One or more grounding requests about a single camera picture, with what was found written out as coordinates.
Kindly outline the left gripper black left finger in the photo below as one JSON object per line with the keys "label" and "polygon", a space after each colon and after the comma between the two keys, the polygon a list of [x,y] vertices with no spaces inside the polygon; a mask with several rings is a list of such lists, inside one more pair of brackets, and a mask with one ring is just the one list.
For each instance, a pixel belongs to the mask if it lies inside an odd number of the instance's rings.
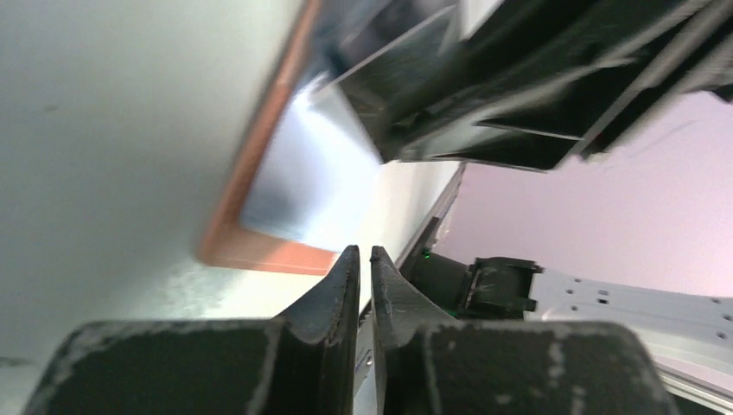
{"label": "left gripper black left finger", "polygon": [[265,320],[93,322],[58,347],[27,414],[349,414],[360,253]]}

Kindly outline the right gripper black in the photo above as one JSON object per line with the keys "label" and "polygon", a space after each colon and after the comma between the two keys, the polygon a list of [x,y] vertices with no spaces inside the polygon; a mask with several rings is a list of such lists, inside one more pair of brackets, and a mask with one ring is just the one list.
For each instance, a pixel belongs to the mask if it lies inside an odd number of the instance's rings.
{"label": "right gripper black", "polygon": [[673,99],[732,102],[731,1],[506,1],[432,121],[442,158],[549,170],[626,141]]}

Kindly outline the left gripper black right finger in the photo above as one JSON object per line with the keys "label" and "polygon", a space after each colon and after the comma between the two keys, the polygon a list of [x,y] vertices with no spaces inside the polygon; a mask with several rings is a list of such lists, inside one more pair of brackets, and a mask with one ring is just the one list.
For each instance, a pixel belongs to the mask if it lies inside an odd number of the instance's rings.
{"label": "left gripper black right finger", "polygon": [[375,386],[381,414],[674,414],[638,337],[610,322],[527,322],[519,290],[539,266],[509,258],[437,266],[452,311],[383,247],[371,253]]}

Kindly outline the brown leather card holder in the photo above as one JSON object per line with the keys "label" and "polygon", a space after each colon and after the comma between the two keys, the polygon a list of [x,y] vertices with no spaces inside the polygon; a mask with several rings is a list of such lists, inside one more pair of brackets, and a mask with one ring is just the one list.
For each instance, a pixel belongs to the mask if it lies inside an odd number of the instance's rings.
{"label": "brown leather card holder", "polygon": [[383,163],[345,80],[390,52],[426,57],[460,39],[457,1],[307,1],[289,33],[200,260],[253,271],[322,275],[350,244]]}

